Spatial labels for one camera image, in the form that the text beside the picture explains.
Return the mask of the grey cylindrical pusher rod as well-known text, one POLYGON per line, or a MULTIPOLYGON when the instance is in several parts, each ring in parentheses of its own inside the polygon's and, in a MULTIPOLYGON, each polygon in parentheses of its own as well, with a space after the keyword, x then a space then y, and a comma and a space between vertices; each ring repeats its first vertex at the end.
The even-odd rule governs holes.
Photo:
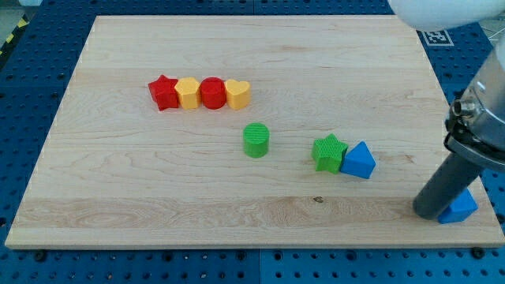
POLYGON ((450 153, 413 199, 414 212, 423 219, 436 219, 482 170, 482 166, 450 153))

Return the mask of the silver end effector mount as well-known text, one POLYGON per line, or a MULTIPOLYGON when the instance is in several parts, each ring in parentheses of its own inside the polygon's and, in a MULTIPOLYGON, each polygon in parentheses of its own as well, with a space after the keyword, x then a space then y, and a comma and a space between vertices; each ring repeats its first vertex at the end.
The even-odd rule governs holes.
POLYGON ((504 40, 491 51, 446 119, 447 149, 504 172, 504 40))

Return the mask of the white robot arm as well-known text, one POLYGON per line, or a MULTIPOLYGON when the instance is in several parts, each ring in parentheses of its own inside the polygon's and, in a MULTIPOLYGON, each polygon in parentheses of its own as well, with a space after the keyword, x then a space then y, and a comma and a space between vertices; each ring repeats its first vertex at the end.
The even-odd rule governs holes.
MULTIPOLYGON (((438 32, 496 17, 503 0, 389 0, 400 20, 438 32)), ((423 219, 437 218, 484 169, 504 170, 504 41, 500 40, 463 95, 448 111, 444 140, 450 152, 413 200, 423 219)))

